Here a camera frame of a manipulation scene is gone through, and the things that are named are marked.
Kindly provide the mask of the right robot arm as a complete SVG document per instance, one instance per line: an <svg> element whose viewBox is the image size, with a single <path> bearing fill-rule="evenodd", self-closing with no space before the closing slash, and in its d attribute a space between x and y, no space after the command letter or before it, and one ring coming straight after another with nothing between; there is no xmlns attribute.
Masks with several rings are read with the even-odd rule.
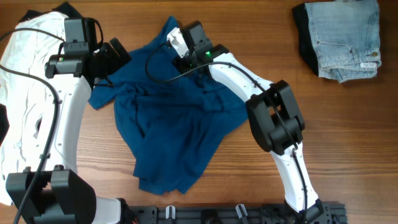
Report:
<svg viewBox="0 0 398 224"><path fill-rule="evenodd" d="M279 171L287 209L300 223L310 223L322 213L303 158L305 123L289 84L256 75L223 45L212 45L200 22L167 34L167 43L187 61L182 75L204 70L246 105L253 138L269 152Z"/></svg>

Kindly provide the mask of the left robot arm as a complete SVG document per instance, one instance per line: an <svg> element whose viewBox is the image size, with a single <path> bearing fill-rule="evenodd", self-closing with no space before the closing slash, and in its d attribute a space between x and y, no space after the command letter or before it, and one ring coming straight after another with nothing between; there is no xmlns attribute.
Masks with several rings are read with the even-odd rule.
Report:
<svg viewBox="0 0 398 224"><path fill-rule="evenodd" d="M103 40L93 18L66 19L65 40L45 64L48 88L41 130L48 136L36 171L26 167L7 178L6 190L27 223L135 223L123 198L97 197L76 173L76 147L85 105L96 79L130 61L117 39Z"/></svg>

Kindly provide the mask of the blue polo shirt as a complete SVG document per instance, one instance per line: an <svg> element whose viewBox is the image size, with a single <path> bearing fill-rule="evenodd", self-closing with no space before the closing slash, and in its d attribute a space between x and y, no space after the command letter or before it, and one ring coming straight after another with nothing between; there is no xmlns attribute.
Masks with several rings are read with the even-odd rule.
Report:
<svg viewBox="0 0 398 224"><path fill-rule="evenodd" d="M181 77L166 47L177 26L169 17L152 42L97 86L90 105L114 105L116 127L136 158L139 188L185 193L202 175L223 138L247 120L243 101L224 85L195 72Z"/></svg>

